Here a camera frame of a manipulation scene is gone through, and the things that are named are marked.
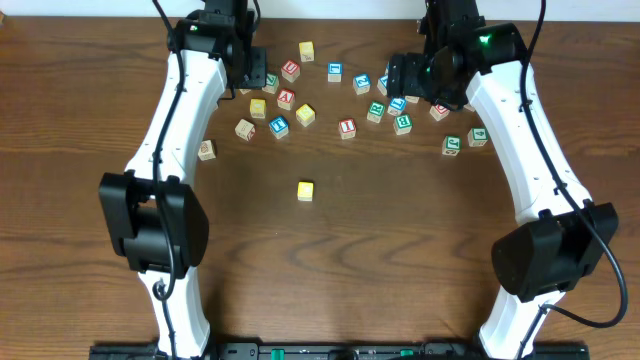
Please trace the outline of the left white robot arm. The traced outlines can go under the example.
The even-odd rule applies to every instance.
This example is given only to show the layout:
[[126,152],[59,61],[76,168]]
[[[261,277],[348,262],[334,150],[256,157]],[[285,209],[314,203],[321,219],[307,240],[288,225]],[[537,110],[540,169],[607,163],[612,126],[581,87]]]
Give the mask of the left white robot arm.
[[215,357],[197,271],[209,238],[193,190],[197,154],[219,103],[266,83],[266,51],[252,44],[260,21],[256,1],[205,0],[203,8],[165,25],[167,75],[148,131],[124,172],[105,173],[99,184],[114,252],[145,286],[159,338],[95,345],[90,358]]

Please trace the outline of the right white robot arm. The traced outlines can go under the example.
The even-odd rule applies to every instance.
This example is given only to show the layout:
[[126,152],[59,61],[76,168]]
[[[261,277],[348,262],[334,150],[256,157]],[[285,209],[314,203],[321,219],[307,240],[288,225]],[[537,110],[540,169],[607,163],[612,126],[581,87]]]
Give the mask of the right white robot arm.
[[440,350],[440,359],[585,359],[579,344],[539,344],[545,318],[612,259],[613,205],[596,204],[567,162],[537,94],[535,45],[512,23],[488,25],[472,1],[430,1],[418,31],[420,53],[394,55],[387,94],[420,97],[450,111],[472,107],[511,191],[517,226],[491,260],[500,289],[476,341]]

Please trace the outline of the yellow O block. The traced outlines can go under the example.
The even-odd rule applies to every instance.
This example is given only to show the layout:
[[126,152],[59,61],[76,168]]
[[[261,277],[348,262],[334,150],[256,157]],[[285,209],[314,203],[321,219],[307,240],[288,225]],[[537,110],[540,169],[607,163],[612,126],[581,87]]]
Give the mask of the yellow O block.
[[252,98],[250,100],[250,114],[254,119],[265,119],[267,105],[265,99]]

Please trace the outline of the yellow C block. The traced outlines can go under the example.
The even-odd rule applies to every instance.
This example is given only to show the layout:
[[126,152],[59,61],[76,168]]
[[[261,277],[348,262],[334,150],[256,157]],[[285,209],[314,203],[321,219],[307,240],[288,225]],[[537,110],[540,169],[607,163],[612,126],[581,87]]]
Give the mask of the yellow C block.
[[312,201],[314,195],[314,183],[300,181],[297,188],[297,198],[299,201]]

